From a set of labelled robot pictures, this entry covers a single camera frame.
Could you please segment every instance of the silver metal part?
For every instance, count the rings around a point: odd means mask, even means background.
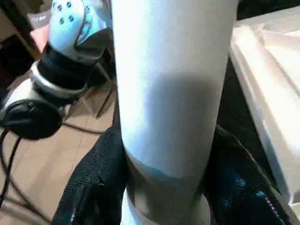
[[[210,155],[238,2],[112,1],[127,193],[156,224],[201,224],[189,218]],[[134,210],[122,215],[143,224]]]
[[[72,99],[79,98],[84,95],[87,90],[87,84],[80,90],[70,90],[57,86],[45,79],[37,68],[38,61],[34,62],[30,68],[30,78],[39,87],[48,94],[57,98]]]
[[[30,79],[23,81],[16,89],[12,90],[7,98],[3,102],[3,107],[0,111],[0,119],[2,119],[6,113],[6,110],[14,103],[23,100],[34,100],[43,102],[50,107],[57,110],[60,116],[63,118],[65,116],[65,111],[62,107],[58,107],[53,103],[46,101],[42,96],[40,96],[35,90],[34,85]]]
[[[102,0],[53,0],[49,27],[51,47],[89,65],[112,44],[110,9]]]

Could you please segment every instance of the screw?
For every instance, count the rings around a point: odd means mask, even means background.
[[[29,102],[29,103],[28,103],[28,106],[29,106],[29,108],[32,108],[32,107],[34,107],[34,104],[33,104],[33,102]]]
[[[74,17],[72,15],[69,16],[69,21],[72,22],[74,20]]]

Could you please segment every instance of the white tube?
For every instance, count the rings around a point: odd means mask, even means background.
[[[237,5],[112,1],[121,130],[131,172],[127,192],[138,213],[156,224],[192,224]]]

